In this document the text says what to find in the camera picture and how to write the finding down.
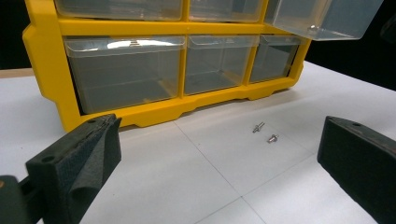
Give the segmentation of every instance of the yellow storage organizer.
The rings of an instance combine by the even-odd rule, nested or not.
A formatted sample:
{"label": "yellow storage organizer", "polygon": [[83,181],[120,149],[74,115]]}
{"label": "yellow storage organizer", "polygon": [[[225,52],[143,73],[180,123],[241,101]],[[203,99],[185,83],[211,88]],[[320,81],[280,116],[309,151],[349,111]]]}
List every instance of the yellow storage organizer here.
{"label": "yellow storage organizer", "polygon": [[[195,1],[181,1],[181,3],[179,21],[116,21],[67,17],[59,14],[53,0],[26,0],[31,24],[23,33],[23,41],[35,71],[39,89],[44,97],[56,104],[67,131],[73,130],[88,119],[109,113],[122,118],[121,126],[135,124],[145,127],[177,119],[182,113],[192,111],[199,106],[232,99],[255,100],[266,97],[274,91],[289,88],[298,81],[310,40],[265,24],[263,19],[267,6],[266,0],[262,1],[258,21],[248,18],[246,22],[235,22],[233,19],[232,22],[220,22],[221,19],[219,21],[217,19],[206,20],[205,16],[199,13],[194,14],[195,17],[193,17],[190,9],[191,3]],[[178,41],[179,44],[175,44],[177,48],[173,49],[177,51],[172,51],[172,55],[177,52],[178,73],[170,82],[176,83],[172,87],[175,91],[170,94],[171,96],[160,97],[156,100],[142,98],[143,100],[136,104],[114,106],[114,108],[83,109],[81,106],[85,104],[83,96],[90,96],[90,91],[83,92],[85,89],[81,89],[78,83],[90,85],[90,81],[87,84],[76,78],[76,71],[80,71],[78,70],[80,68],[74,67],[73,57],[80,56],[73,48],[68,49],[68,47],[74,44],[73,41],[78,41],[76,37],[85,37],[97,43],[97,41],[103,41],[100,40],[103,36],[106,36],[106,40],[127,39],[129,43],[139,38],[157,41],[156,38],[163,37]],[[246,61],[241,62],[243,66],[233,68],[232,65],[239,62],[239,59],[234,57],[236,46],[233,45],[237,44],[235,40],[239,41],[243,37],[253,37],[254,43],[252,42],[251,46],[244,45],[247,40],[241,40],[242,42],[237,47],[246,50],[243,51],[246,53]],[[222,43],[219,42],[221,40],[223,45],[221,47],[211,44],[205,46],[208,38],[215,39],[214,42],[213,39],[211,40],[212,43]],[[194,66],[199,66],[197,60],[200,59],[200,55],[212,57],[214,55],[212,52],[221,54],[222,63],[229,60],[227,64],[230,71],[237,69],[237,73],[224,72],[225,76],[233,80],[233,84],[220,85],[212,90],[206,89],[207,86],[201,89],[192,86],[191,83],[194,83],[196,78],[201,78],[194,77],[195,71],[199,70],[194,70]],[[278,72],[271,74],[268,69]],[[212,83],[214,82],[210,80],[206,82],[208,85]]]}

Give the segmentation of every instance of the yellow plastic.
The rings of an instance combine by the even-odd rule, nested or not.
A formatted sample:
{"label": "yellow plastic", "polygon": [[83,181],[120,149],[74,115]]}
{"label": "yellow plastic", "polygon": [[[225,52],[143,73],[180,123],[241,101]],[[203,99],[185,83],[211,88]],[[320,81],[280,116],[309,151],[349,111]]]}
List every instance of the yellow plastic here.
{"label": "yellow plastic", "polygon": [[257,23],[209,23],[188,21],[189,1],[183,3],[182,21],[100,21],[66,18],[60,16],[53,0],[26,0],[31,24],[23,33],[35,77],[41,94],[53,101],[59,111],[66,131],[71,131],[85,120],[109,113],[122,118],[120,126],[135,124],[145,127],[177,119],[182,113],[197,107],[212,105],[232,99],[255,100],[271,95],[274,91],[293,86],[303,69],[303,61],[310,40],[306,39],[297,51],[288,77],[249,84],[256,48],[252,48],[243,85],[230,89],[195,95],[183,95],[187,50],[181,51],[179,90],[176,99],[145,105],[135,105],[103,113],[80,115],[78,100],[73,87],[64,51],[63,36],[67,35],[287,35],[288,33],[264,24],[267,5],[264,0],[262,14]]}

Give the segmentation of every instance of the plastic drawer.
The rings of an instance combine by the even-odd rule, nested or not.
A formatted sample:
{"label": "plastic drawer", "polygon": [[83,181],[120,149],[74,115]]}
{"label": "plastic drawer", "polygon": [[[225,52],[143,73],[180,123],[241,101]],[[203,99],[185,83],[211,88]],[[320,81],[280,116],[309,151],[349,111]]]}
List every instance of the plastic drawer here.
{"label": "plastic drawer", "polygon": [[359,39],[383,0],[269,0],[265,22],[314,40]]}
{"label": "plastic drawer", "polygon": [[287,77],[303,39],[295,35],[261,35],[250,83]]}
{"label": "plastic drawer", "polygon": [[86,114],[177,96],[184,36],[65,39]]}
{"label": "plastic drawer", "polygon": [[136,21],[179,21],[182,0],[55,0],[69,17]]}
{"label": "plastic drawer", "polygon": [[191,21],[239,21],[259,20],[262,0],[191,0]]}
{"label": "plastic drawer", "polygon": [[192,35],[187,50],[184,92],[195,94],[239,86],[257,35]]}

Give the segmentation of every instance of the white surface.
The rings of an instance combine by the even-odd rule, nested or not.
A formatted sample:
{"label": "white surface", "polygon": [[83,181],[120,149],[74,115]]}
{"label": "white surface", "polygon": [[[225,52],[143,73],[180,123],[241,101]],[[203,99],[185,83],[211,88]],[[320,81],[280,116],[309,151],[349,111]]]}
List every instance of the white surface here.
{"label": "white surface", "polygon": [[[0,175],[22,180],[64,131],[33,77],[0,92]],[[121,132],[122,161],[82,223],[375,223],[316,162],[327,115],[396,139],[395,91],[305,63],[288,91]]]}

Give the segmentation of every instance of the small metal screw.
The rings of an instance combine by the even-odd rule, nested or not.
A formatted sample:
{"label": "small metal screw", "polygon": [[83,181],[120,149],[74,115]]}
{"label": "small metal screw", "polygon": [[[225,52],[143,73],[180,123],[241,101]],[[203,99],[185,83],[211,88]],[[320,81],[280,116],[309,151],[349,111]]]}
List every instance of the small metal screw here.
{"label": "small metal screw", "polygon": [[268,142],[269,144],[271,144],[271,143],[273,143],[273,142],[276,142],[278,137],[279,137],[279,134],[273,134],[273,135],[270,137],[270,139],[268,139],[267,142]]}
{"label": "small metal screw", "polygon": [[264,122],[261,122],[260,124],[256,125],[256,127],[254,128],[253,132],[259,132],[262,129],[262,126],[264,126]]}
{"label": "small metal screw", "polygon": [[311,25],[307,28],[308,32],[316,32],[319,29],[316,25]]}

